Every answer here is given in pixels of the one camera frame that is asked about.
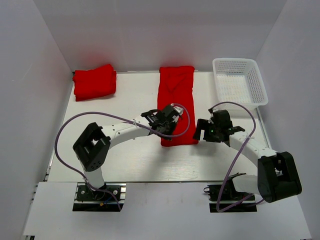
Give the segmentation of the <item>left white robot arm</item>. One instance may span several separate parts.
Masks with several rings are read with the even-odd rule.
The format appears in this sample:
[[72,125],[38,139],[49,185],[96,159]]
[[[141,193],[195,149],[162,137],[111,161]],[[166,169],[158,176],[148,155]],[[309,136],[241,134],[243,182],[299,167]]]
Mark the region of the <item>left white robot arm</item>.
[[123,121],[109,126],[90,123],[72,146],[90,184],[88,188],[90,196],[96,200],[105,196],[102,165],[111,148],[138,137],[152,135],[152,130],[156,131],[157,136],[160,134],[171,136],[183,113],[182,107],[167,105],[157,113],[151,110],[142,113],[132,119],[132,123]]

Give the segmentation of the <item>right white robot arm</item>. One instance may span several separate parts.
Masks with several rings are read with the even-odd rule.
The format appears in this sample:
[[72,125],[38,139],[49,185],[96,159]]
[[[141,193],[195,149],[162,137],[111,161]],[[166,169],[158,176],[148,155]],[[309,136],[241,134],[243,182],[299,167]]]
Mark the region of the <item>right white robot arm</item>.
[[198,119],[194,139],[224,143],[245,156],[257,168],[256,175],[227,174],[217,194],[217,200],[226,194],[236,200],[243,194],[260,195],[273,203],[302,193],[302,185],[293,156],[265,147],[241,126],[234,126],[227,110],[212,111],[210,119]]

